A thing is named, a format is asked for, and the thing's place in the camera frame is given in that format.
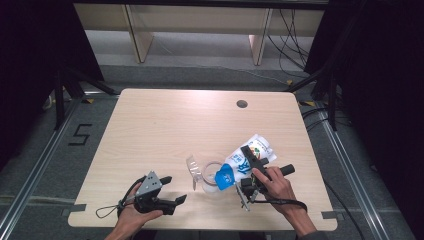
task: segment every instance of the sleeve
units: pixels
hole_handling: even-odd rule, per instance
[[[328,238],[324,232],[316,231],[300,237],[298,240],[328,240]]]

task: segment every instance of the gray floor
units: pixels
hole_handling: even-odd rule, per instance
[[[138,88],[183,88],[281,91],[286,81],[301,78],[289,76],[279,67],[279,53],[268,41],[261,66],[253,66],[247,36],[218,34],[157,33],[146,62],[134,62],[133,49],[127,33],[87,32],[107,84],[117,90]],[[308,50],[312,38],[299,38],[300,45]],[[282,67],[292,74],[305,76],[288,60]],[[87,92],[97,91],[84,86]],[[313,85],[296,93],[299,101],[311,100]],[[103,239],[109,228],[72,228],[67,224],[64,210],[70,209],[85,178],[91,160],[113,111],[117,99],[93,95],[92,104],[80,103],[73,114],[44,175],[40,179],[21,218],[14,226],[10,239]],[[302,106],[301,111],[313,107]],[[0,213],[7,211],[11,200],[22,188],[32,167],[50,136],[55,121],[54,109],[40,114],[33,131],[18,156],[11,159],[0,173]],[[337,112],[338,134],[349,154],[360,180],[375,205],[390,239],[414,239],[402,214],[393,202],[377,172],[369,167],[368,155],[354,128],[341,111]],[[318,121],[314,114],[305,119],[305,126]],[[86,128],[90,137],[85,146],[70,146],[80,139],[73,137],[79,124],[92,124]],[[328,140],[322,124],[309,131],[323,178],[340,196],[358,223],[365,239],[374,239],[355,194],[340,165],[340,160]],[[334,194],[330,200],[338,214],[338,228],[328,232],[330,239],[360,239],[352,219]],[[272,239],[294,239],[292,231],[268,233]],[[156,239],[238,239],[235,232],[160,231]]]

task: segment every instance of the blue label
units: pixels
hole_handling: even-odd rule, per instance
[[[223,164],[221,169],[216,172],[215,182],[218,185],[219,190],[221,191],[234,185],[234,173],[233,169],[229,164]]]

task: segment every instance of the finger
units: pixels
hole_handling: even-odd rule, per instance
[[[252,172],[259,179],[259,181],[261,181],[263,184],[265,184],[265,186],[267,186],[267,184],[269,184],[270,181],[267,178],[267,176],[265,176],[263,173],[261,173],[261,171],[259,171],[257,168],[253,168]]]
[[[277,173],[275,172],[275,168],[271,167],[271,168],[267,168],[266,172],[268,173],[268,175],[271,177],[272,181],[278,181],[278,176]]]
[[[275,171],[275,174],[277,174],[277,177],[278,178],[284,178],[284,175],[283,175],[283,173],[281,172],[281,169],[279,168],[279,167],[272,167],[273,169],[274,169],[274,171]]]
[[[140,186],[141,186],[141,182],[140,183],[137,183],[135,186],[134,186],[134,188],[131,190],[131,192],[130,192],[130,196],[131,195],[135,195],[135,193],[137,192],[137,190],[140,188]]]

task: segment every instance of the black wrist strap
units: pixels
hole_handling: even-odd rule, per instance
[[[308,212],[308,207],[305,203],[293,199],[270,199],[270,200],[255,200],[253,203],[271,203],[271,204],[277,204],[277,205],[285,205],[285,204],[293,204],[298,205],[305,209],[306,212]]]

